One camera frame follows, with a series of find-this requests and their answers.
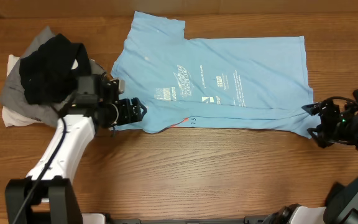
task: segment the white cloth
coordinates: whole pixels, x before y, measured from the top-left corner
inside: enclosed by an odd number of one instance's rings
[[[16,62],[19,59],[20,59],[19,57],[15,57],[13,55],[8,56],[6,76],[10,74],[13,66],[16,64]],[[34,123],[41,123],[41,121],[36,121],[34,119],[27,118],[13,110],[10,110],[6,106],[2,107],[2,119],[4,120],[5,127],[27,126]]]

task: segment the blue cloth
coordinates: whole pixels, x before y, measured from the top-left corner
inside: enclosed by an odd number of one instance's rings
[[[191,39],[185,22],[135,12],[124,51],[111,74],[126,81],[121,98],[138,97],[143,121],[118,126],[157,133],[197,128],[306,129],[319,118],[303,37]]]

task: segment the wooden table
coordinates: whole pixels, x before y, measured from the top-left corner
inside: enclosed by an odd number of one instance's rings
[[[175,17],[185,37],[304,35],[315,100],[351,97],[358,88],[358,13]],[[131,17],[0,19],[0,93],[7,56],[20,56],[45,27],[85,44],[108,71],[122,51]],[[25,177],[54,130],[43,124],[5,128],[0,104],[0,223],[4,189]],[[358,176],[354,147],[320,149],[284,131],[173,128],[159,134],[101,132],[88,146],[74,188],[83,212],[114,218],[240,218],[300,203],[322,206],[335,181]]]

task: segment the cable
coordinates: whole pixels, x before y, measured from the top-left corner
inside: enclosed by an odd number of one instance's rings
[[[33,186],[31,187],[31,189],[29,190],[29,193],[27,194],[27,196],[25,197],[19,211],[17,212],[15,219],[13,219],[12,224],[16,224],[17,221],[19,220],[19,217],[21,215],[21,213],[23,213],[24,209],[29,205],[30,200],[32,199],[32,197],[34,196],[34,191],[37,188],[37,186],[41,183],[41,179],[42,177],[45,175],[45,173],[48,171],[48,168],[50,167],[53,159],[55,158],[57,152],[59,151],[60,147],[63,144],[63,140],[65,139],[66,136],[66,131],[67,131],[67,127],[66,127],[66,121],[64,120],[64,118],[61,118],[63,121],[63,134],[62,134],[62,138],[60,138],[59,143],[57,144],[55,150],[53,151],[52,155],[50,156],[49,160],[47,161],[47,163],[45,164],[44,168],[42,169],[40,175],[37,177],[37,180],[35,181],[35,183],[33,184]]]
[[[356,102],[356,100],[352,100],[352,99],[349,99],[349,98],[346,98],[346,97],[341,97],[341,96],[333,96],[333,97],[330,97],[324,101],[328,101],[328,100],[345,100],[345,101],[348,101],[348,102],[351,102],[351,103],[354,103],[355,105],[358,106],[358,102]]]

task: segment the gray cloth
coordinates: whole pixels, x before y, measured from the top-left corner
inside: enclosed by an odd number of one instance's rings
[[[30,44],[30,46],[25,50],[24,54],[21,56],[25,58],[29,56],[32,52],[38,50],[38,48],[46,43],[49,39],[54,37],[55,34],[46,27]],[[92,74],[102,74],[105,70],[95,63],[93,60],[89,60],[91,64]],[[58,115],[49,105],[30,105],[24,96],[24,89],[21,85],[21,78],[19,73],[20,68],[20,60],[14,65],[12,71],[6,78],[4,87],[2,88],[2,94],[0,97],[2,105],[8,107],[9,109],[31,119],[35,119],[37,121],[42,121],[45,124],[56,127]],[[57,110],[63,108],[63,106],[67,103],[70,96],[67,97],[61,103],[55,103],[53,107]]]

